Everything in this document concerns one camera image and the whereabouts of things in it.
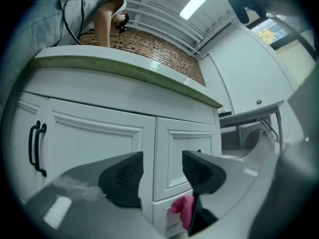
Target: drawer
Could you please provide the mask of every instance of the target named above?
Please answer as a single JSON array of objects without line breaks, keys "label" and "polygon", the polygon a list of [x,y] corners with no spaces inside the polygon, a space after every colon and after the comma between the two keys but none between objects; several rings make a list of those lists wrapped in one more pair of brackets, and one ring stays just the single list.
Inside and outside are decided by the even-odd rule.
[{"label": "drawer", "polygon": [[157,118],[153,201],[191,188],[182,170],[183,150],[221,156],[220,128],[215,125]]},{"label": "drawer", "polygon": [[166,237],[172,237],[180,232],[185,231],[178,214],[169,211],[173,202],[181,196],[191,196],[193,190],[188,190],[177,196],[153,202],[153,225],[158,231]]}]

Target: person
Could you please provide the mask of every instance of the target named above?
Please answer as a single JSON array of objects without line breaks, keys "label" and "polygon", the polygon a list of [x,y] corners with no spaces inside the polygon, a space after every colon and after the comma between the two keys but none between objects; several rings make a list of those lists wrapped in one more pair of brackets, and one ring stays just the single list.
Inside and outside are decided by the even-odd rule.
[{"label": "person", "polygon": [[71,45],[94,22],[98,45],[110,47],[110,29],[129,21],[126,0],[35,0],[13,31],[0,65],[0,118],[22,70],[42,49]]}]

